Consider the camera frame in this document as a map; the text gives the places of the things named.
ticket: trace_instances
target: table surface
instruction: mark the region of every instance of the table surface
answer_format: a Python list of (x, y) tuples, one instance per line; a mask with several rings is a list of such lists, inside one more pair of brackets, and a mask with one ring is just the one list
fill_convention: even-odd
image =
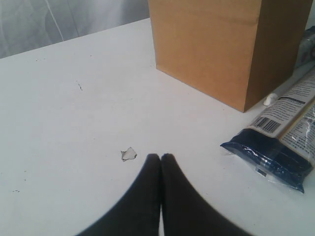
[[(0, 235), (74, 235), (118, 201), (148, 153), (167, 152), (248, 232), (315, 235), (313, 173), (303, 195), (219, 147), (262, 102), (243, 114), (156, 70), (149, 19), (1, 59), (0, 71)], [(123, 162), (129, 147), (138, 156)]]

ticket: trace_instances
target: product label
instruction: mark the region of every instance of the product label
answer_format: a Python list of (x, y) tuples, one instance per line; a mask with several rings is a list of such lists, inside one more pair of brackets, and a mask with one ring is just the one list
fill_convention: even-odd
[(272, 138), (279, 137), (314, 96), (315, 67), (299, 83), (256, 117), (248, 128)]
[(292, 128), (289, 128), (280, 141), (312, 165), (315, 164), (315, 102)]

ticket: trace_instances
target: white curtain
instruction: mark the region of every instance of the white curtain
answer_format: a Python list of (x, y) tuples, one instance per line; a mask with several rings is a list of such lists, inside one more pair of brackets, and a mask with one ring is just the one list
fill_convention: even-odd
[(148, 17), (147, 0), (0, 0), (0, 58)]

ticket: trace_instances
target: plastic wrapper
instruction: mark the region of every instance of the plastic wrapper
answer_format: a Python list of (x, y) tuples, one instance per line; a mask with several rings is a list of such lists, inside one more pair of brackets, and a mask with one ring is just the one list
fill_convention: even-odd
[(315, 67), (221, 146), (304, 193), (315, 164)]
[(300, 43), (295, 68), (315, 60), (315, 26), (304, 32)]

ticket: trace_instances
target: cardboard box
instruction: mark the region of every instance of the cardboard box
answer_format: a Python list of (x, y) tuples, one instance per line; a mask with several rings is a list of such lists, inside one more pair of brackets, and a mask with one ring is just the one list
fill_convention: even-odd
[(313, 0), (149, 0), (157, 68), (246, 111), (293, 72)]

